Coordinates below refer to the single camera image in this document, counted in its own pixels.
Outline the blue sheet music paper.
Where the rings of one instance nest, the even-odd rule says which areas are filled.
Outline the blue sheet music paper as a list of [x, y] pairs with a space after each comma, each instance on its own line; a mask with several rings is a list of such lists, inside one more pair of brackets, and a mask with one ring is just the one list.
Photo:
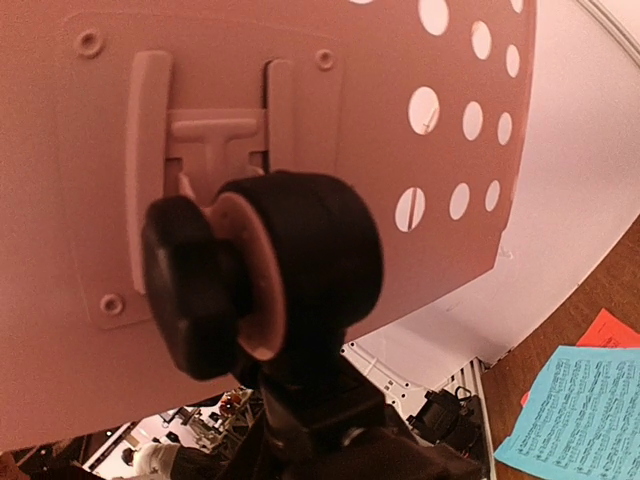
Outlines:
[[542, 479], [637, 479], [639, 350], [558, 347], [494, 457]]

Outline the pink music stand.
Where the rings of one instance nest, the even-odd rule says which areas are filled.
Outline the pink music stand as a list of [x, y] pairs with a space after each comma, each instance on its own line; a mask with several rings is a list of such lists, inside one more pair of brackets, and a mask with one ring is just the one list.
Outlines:
[[1, 446], [230, 385], [173, 366], [141, 290], [149, 204], [339, 177], [379, 225], [359, 337], [490, 271], [531, 98], [533, 1], [5, 1]]

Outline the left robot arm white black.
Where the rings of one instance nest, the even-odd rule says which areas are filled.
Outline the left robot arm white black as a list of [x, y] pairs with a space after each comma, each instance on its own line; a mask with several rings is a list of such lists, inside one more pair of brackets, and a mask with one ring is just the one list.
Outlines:
[[482, 362], [472, 360], [442, 385], [429, 389], [400, 376], [355, 342], [344, 345], [341, 354], [383, 391], [386, 401], [419, 439], [445, 444], [490, 467]]

